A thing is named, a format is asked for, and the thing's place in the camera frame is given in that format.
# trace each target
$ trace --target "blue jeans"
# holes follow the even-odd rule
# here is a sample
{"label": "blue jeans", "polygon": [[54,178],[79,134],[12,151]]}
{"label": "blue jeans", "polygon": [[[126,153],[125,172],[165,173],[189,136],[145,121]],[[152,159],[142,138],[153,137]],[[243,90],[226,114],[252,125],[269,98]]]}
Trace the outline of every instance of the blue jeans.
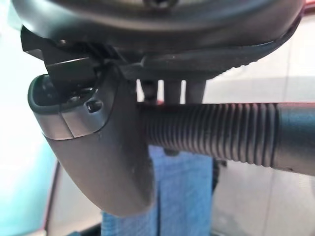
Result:
{"label": "blue jeans", "polygon": [[102,236],[209,236],[212,159],[187,152],[168,157],[150,147],[157,181],[149,212],[118,218],[103,213]]}

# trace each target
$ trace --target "blue cloth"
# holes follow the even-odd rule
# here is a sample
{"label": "blue cloth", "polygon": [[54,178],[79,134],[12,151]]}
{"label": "blue cloth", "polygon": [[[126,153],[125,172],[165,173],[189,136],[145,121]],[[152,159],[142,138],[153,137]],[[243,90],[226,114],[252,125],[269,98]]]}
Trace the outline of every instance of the blue cloth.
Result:
{"label": "blue cloth", "polygon": [[209,236],[212,159],[187,152],[168,157],[150,147],[156,203],[144,214],[118,218],[103,213],[102,236]]}

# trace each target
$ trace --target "small hole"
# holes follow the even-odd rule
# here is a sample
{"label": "small hole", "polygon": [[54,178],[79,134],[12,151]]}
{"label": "small hole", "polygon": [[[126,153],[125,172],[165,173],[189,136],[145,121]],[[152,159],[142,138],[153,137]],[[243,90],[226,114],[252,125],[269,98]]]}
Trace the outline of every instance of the small hole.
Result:
{"label": "small hole", "polygon": [[98,112],[102,106],[103,103],[101,101],[92,100],[86,103],[86,106],[90,113]]}
{"label": "small hole", "polygon": [[144,2],[153,8],[165,9],[174,6],[178,0],[144,0]]}

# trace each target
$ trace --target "gray surface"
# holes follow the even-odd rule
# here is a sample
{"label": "gray surface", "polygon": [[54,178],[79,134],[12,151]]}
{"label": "gray surface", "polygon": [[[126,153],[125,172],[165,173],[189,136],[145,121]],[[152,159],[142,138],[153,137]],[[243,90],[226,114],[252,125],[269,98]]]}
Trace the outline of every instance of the gray surface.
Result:
{"label": "gray surface", "polygon": [[65,170],[60,168],[48,236],[79,232],[100,223],[101,220],[101,210],[84,196]]}
{"label": "gray surface", "polygon": [[229,162],[212,219],[227,236],[315,236],[315,178]]}

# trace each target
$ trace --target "ribbed hose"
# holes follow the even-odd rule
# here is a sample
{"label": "ribbed hose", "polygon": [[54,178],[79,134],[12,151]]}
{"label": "ribbed hose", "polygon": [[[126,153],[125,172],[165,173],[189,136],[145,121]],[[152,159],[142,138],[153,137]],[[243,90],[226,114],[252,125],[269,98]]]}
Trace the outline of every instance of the ribbed hose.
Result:
{"label": "ribbed hose", "polygon": [[278,112],[273,103],[145,106],[142,119],[149,144],[272,167]]}

